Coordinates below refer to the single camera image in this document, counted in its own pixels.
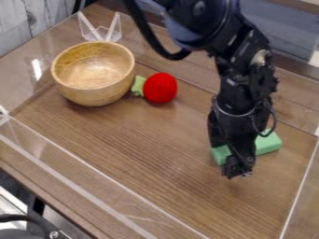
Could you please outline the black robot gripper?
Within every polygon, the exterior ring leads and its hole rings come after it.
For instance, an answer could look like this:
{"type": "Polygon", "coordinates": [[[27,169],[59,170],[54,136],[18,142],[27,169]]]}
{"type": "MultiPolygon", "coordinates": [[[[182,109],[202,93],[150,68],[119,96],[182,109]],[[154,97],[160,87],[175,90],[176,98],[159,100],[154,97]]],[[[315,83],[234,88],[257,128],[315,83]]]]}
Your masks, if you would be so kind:
{"type": "Polygon", "coordinates": [[[222,165],[222,174],[229,179],[253,173],[257,159],[255,139],[273,133],[274,128],[265,133],[273,114],[270,97],[245,112],[235,112],[219,98],[215,99],[207,119],[208,137],[212,148],[226,145],[231,151],[222,165]]]}

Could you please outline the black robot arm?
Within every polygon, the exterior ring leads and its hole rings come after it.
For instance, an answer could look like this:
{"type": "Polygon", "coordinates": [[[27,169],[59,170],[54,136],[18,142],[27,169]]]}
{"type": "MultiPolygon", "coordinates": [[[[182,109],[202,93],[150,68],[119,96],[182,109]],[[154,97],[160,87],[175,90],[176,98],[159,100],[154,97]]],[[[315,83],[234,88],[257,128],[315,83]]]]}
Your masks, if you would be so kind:
{"type": "Polygon", "coordinates": [[[222,164],[227,178],[249,175],[257,161],[255,141],[274,129],[273,93],[279,79],[273,64],[270,40],[241,11],[241,0],[122,0],[152,50],[167,60],[180,61],[195,51],[216,60],[220,88],[207,119],[214,148],[231,154],[222,164]],[[162,15],[172,53],[162,45],[146,19],[140,2],[162,15]]]}

